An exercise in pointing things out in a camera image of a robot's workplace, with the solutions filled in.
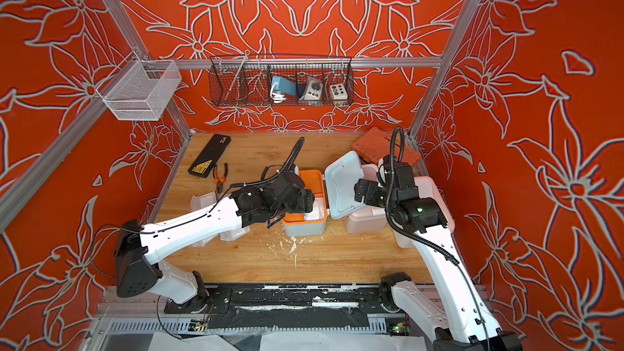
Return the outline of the pink medicine chest box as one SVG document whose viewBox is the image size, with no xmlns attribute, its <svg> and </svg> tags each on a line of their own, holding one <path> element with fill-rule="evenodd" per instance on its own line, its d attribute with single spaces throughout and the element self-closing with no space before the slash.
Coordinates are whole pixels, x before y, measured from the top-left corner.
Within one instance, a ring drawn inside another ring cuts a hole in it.
<svg viewBox="0 0 624 351">
<path fill-rule="evenodd" d="M 353 166 L 353 163 L 349 164 L 347 172 L 342 167 L 339 174 L 341 180 L 345 180 L 345 183 L 340 184 L 340 199 L 338 200 L 339 210 L 344 215 L 345 229 L 352 235 L 378 232 L 387 223 L 384 210 L 376 206 L 363 205 L 361 202 L 360 207 L 355 209 L 357 203 L 354 201 L 354 185 L 357 182 L 357 176 L 354 175 Z"/>
</svg>

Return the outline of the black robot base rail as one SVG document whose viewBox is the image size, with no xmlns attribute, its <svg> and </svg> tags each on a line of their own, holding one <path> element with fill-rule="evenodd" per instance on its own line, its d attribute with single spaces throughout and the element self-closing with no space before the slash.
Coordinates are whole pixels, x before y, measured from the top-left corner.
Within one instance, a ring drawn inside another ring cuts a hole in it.
<svg viewBox="0 0 624 351">
<path fill-rule="evenodd" d="M 204 311 L 347 309 L 364 314 L 400 311 L 378 284 L 217 283 L 207 284 Z"/>
</svg>

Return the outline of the orange tray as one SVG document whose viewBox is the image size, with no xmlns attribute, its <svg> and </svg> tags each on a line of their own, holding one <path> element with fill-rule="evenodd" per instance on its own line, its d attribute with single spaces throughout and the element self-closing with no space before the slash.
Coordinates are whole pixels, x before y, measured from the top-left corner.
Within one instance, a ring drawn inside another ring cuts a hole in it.
<svg viewBox="0 0 624 351">
<path fill-rule="evenodd" d="M 326 219 L 328 218 L 328 201 L 326 199 L 326 189 L 323 183 L 323 174 L 319 170 L 300 170 L 298 175 L 305 184 L 305 189 L 311 190 L 315 195 L 315 201 L 322 201 L 326 208 Z M 321 224 L 322 222 L 306 222 L 304 214 L 289 214 L 284 216 L 283 222 L 286 226 L 303 226 L 312 224 Z"/>
</svg>

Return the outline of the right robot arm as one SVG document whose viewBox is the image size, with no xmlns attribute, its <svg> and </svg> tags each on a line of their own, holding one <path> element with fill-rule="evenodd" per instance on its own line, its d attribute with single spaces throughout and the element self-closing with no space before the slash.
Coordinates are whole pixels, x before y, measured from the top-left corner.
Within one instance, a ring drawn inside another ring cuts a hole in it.
<svg viewBox="0 0 624 351">
<path fill-rule="evenodd" d="M 404 311 L 435 350 L 520 350 L 515 332 L 505 331 L 467 274 L 453 241 L 453 218 L 427 176 L 386 156 L 375 181 L 354 186 L 356 201 L 383 208 L 388 224 L 420 253 L 435 284 L 440 305 L 422 296 L 405 273 L 385 276 L 380 292 L 393 309 Z"/>
</svg>

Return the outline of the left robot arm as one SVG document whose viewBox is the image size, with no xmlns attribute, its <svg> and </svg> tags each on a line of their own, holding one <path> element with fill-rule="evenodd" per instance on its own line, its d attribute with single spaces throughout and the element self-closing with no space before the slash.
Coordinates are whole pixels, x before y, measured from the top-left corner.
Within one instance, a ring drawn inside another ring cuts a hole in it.
<svg viewBox="0 0 624 351">
<path fill-rule="evenodd" d="M 167 263 L 168 256 L 223 232 L 270 224 L 286 214 L 310 213 L 314 208 L 314 193 L 295 172 L 278 172 L 234 188 L 216 204 L 175 219 L 144 226 L 136 220 L 123 224 L 114 254 L 118 297 L 151 292 L 178 305 L 203 302 L 207 294 L 201 275 Z"/>
</svg>

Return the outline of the grey orange medicine chest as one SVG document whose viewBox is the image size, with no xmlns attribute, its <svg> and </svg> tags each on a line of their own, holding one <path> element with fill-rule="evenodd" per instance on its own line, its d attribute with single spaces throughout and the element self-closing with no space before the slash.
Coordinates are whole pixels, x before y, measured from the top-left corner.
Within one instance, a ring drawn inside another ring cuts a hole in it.
<svg viewBox="0 0 624 351">
<path fill-rule="evenodd" d="M 340 199 L 340 184 L 345 183 L 345 180 L 341 180 L 339 177 L 340 170 L 344 167 L 344 172 L 347 172 L 347 167 L 349 164 L 353 163 L 354 175 L 356 175 L 356 180 L 358 182 L 359 179 L 364 178 L 364 172 L 362 170 L 362 164 L 360 162 L 359 156 L 356 154 L 354 150 L 349 151 L 348 153 L 341 156 L 338 160 L 330 164 L 323 174 L 323 183 L 326 189 L 326 199 L 328 201 L 328 218 L 332 219 L 344 219 L 344 215 L 339 210 L 339 202 Z M 357 210 L 360 205 L 359 202 L 356 202 L 357 205 L 355 209 Z M 303 226 L 286 226 L 282 221 L 284 226 L 284 232 L 288 237 L 313 237 L 324 234 L 326 229 L 327 220 L 322 222 L 321 224 L 312 224 L 312 225 L 303 225 Z"/>
</svg>

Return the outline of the gauze packet clear wrapper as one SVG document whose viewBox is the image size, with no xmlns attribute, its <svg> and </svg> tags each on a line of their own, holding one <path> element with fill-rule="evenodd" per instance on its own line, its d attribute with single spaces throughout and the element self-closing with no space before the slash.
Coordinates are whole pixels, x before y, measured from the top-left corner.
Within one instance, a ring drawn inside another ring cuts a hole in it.
<svg viewBox="0 0 624 351">
<path fill-rule="evenodd" d="M 199 211 L 208 206 L 213 206 L 217 201 L 215 192 L 211 192 L 202 196 L 193 196 L 190 201 L 190 210 Z"/>
</svg>

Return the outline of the white pink first aid kit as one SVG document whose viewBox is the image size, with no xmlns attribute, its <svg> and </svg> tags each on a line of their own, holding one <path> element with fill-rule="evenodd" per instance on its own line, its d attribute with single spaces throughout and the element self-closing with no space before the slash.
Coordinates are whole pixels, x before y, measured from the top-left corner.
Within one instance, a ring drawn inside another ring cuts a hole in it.
<svg viewBox="0 0 624 351">
<path fill-rule="evenodd" d="M 442 213 L 447 220 L 448 229 L 450 232 L 454 232 L 455 229 L 455 221 L 453 216 L 451 215 L 448 206 L 443 199 L 440 191 L 438 190 L 434 180 L 432 180 L 429 176 L 416 176 L 414 178 L 415 185 L 419 188 L 419 196 L 421 198 L 434 198 L 437 204 L 440 206 Z M 395 237 L 396 244 L 402 249 L 413 249 L 414 244 L 411 242 L 411 239 L 408 237 L 404 237 L 403 235 L 393 232 Z"/>
</svg>

